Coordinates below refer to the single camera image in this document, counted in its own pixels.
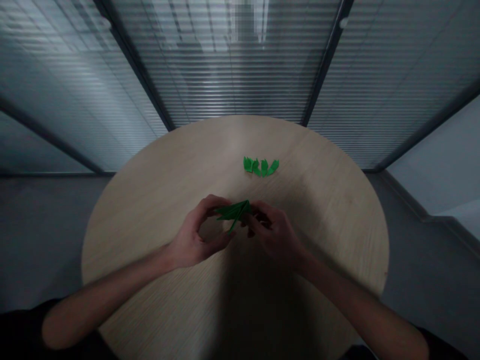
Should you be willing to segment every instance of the white wall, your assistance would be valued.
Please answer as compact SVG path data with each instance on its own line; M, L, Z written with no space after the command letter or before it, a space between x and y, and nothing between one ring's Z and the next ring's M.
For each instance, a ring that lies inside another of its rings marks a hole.
M432 216L480 239L480 96L387 169Z

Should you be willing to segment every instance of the metal window frame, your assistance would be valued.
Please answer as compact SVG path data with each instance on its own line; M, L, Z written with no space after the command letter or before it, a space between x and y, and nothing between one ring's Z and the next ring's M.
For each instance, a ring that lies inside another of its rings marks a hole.
M110 22L110 32L115 38L123 55L128 60L130 67L135 73L138 81L145 90L158 116L165 125L166 129L171 132L175 130L175 125L160 98L160 94L156 91L155 85L147 72L147 69L140 60L139 53L130 40L127 30L120 20L120 16L115 9L111 0L93 0L100 14Z
M40 125L33 118L23 113L21 110L17 109L12 104L8 103L4 99L0 99L0 111L7 114L10 118L15 120L17 123L23 125L41 139L45 140L50 145L54 146L68 157L76 160L78 163L82 164L87 169L93 171L96 175L103 175L105 172L100 166L90 161L86 156L82 155L79 151L74 149L71 145L60 139L58 136L53 134L44 126Z
M325 77L327 76L330 64L332 63L332 59L334 58L335 50L337 50L337 46L340 42L340 37L342 36L342 33L344 31L340 27L340 22L343 19L349 17L350 10L352 9L353 4L354 0L342 0L340 5L338 6L335 21L333 22L333 27L330 32L330 37L328 38L328 42L326 44L326 50L323 58L320 61L320 65L318 66L318 71L313 82L310 99L305 107L303 117L300 122L303 127L307 127L307 125L309 124L310 117L312 116L315 104L317 103L317 99L319 98L320 90L322 89L322 85L324 84Z
M413 133L406 141L403 142L403 144L401 144L389 156L382 160L382 162L375 169L375 172L380 173L388 168L478 96L480 96L480 78L477 79L467 89L462 91L450 104L446 106L446 108L441 110L437 116L427 121L425 125Z

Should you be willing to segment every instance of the table top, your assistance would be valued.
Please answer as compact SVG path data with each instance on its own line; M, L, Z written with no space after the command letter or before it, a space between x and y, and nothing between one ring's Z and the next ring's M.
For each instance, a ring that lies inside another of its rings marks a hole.
M280 160L261 178L244 156ZM82 252L88 284L168 243L208 194L283 209L318 257L380 296L389 239L382 206L358 166L300 125L263 116L207 119L135 155L103 191ZM227 223L207 220L204 236ZM120 359L338 359L358 338L305 280L270 260L246 230L225 251L155 280L100 328Z

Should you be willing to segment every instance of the gray floor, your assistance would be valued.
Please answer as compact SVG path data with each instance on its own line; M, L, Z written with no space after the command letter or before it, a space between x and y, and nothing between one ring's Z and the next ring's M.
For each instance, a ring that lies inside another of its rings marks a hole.
M441 223L421 223L378 175L369 175L390 235L382 301L480 359L480 260ZM0 313L31 308L81 286L82 241L106 178L0 179Z

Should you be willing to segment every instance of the green paper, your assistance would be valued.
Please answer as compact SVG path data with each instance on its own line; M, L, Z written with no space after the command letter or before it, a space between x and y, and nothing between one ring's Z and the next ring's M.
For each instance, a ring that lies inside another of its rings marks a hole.
M249 158L249 157L243 157L243 168L245 169L246 172L251 173L252 172L252 166L254 164L254 161Z
M217 220L234 220L230 230L228 230L228 233L230 234L240 217L245 213L251 213L252 209L250 207L250 202L245 200L230 206L221 207L215 211L219 214L223 214L221 217L217 218Z
M280 160L273 160L273 162L271 163L271 166L268 169L268 172L266 173L266 175L267 176L272 175L275 172L275 170L277 170L279 168L279 165L280 165Z
M264 178L267 176L267 171L269 169L269 162L264 159L261 161L261 176Z
M262 173L260 172L259 164L260 164L260 163L259 163L259 160L256 159L256 160L253 162L251 168L252 168L252 171L253 171L256 175L258 175L259 177L261 177L261 176L262 176Z
M220 215L222 216L226 216L228 215L229 213L231 213L232 211L237 211L239 210L241 207L243 206L243 201L242 202L238 202L236 204L233 204L233 205L229 205L229 206L224 206L224 207L220 207L218 209L215 210L216 213L219 213Z

